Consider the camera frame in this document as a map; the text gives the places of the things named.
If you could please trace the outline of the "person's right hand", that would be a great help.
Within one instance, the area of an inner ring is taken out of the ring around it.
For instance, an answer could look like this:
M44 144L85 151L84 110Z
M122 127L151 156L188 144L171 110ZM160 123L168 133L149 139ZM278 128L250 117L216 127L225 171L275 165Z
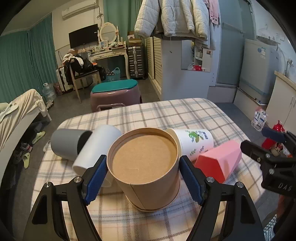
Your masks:
M284 215L285 211L291 211L290 207L293 207L295 203L295 198L287 197L284 195L279 195L276 215L277 221Z

